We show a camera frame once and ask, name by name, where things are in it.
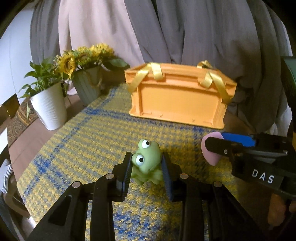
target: yellow and blue plaid tablecloth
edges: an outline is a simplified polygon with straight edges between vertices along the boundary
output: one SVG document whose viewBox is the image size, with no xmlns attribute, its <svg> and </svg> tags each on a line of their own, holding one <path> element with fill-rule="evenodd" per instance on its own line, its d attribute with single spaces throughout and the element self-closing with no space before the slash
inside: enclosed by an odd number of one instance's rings
<svg viewBox="0 0 296 241">
<path fill-rule="evenodd" d="M 129 115 L 131 97 L 124 84 L 111 89 L 67 122 L 39 151 L 17 184 L 38 222 L 73 181 L 90 183 L 112 171 L 141 138 L 155 140 L 183 172 L 212 183 L 220 180 L 236 193 L 231 164 L 210 166 L 201 139 L 213 130 Z M 91 202 L 86 225 L 89 239 Z M 138 186 L 133 180 L 123 203 L 113 203 L 116 240 L 178 240 L 181 203 L 170 203 L 164 184 Z"/>
</svg>

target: blue gripper pad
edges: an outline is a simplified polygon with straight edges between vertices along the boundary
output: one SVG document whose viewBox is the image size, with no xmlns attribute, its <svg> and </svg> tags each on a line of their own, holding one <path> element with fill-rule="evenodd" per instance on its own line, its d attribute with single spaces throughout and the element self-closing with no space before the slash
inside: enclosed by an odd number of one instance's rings
<svg viewBox="0 0 296 241">
<path fill-rule="evenodd" d="M 229 132 L 222 132 L 221 134 L 224 140 L 241 143 L 244 147 L 253 147 L 256 145 L 256 141 L 253 140 L 252 137 L 250 136 L 233 134 Z"/>
</svg>

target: frog's head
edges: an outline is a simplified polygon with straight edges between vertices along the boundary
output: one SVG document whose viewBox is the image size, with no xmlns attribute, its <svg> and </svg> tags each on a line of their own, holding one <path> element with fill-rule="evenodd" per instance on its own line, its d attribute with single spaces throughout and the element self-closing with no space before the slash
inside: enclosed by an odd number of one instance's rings
<svg viewBox="0 0 296 241">
<path fill-rule="evenodd" d="M 154 170 L 161 162 L 161 151 L 159 144 L 147 139 L 140 140 L 139 149 L 132 157 L 132 162 L 143 174 Z"/>
</svg>

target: green frog toy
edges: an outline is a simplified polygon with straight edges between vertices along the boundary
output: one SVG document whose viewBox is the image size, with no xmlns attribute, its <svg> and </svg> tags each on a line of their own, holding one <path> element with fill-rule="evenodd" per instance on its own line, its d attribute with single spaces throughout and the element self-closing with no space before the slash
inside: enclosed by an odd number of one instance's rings
<svg viewBox="0 0 296 241">
<path fill-rule="evenodd" d="M 133 169 L 131 178 L 134 178 L 138 185 L 144 182 L 159 184 L 163 180 L 163 172 L 160 167 L 161 151 L 159 144 L 146 139 L 140 140 L 139 149 L 132 157 Z"/>
</svg>

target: white lettering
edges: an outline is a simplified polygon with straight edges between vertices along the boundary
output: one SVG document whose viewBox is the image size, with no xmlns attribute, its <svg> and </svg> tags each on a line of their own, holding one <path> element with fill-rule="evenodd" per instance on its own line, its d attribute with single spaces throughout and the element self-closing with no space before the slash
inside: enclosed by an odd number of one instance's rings
<svg viewBox="0 0 296 241">
<path fill-rule="evenodd" d="M 257 175 L 258 175 L 258 171 L 256 169 L 254 169 L 252 177 L 256 177 Z"/>
<path fill-rule="evenodd" d="M 269 176 L 269 180 L 267 181 L 268 183 L 272 183 L 273 182 L 273 178 L 274 178 L 274 176 L 273 175 L 270 175 Z"/>
<path fill-rule="evenodd" d="M 261 175 L 259 179 L 263 179 L 263 181 L 265 181 L 265 172 Z"/>
</svg>

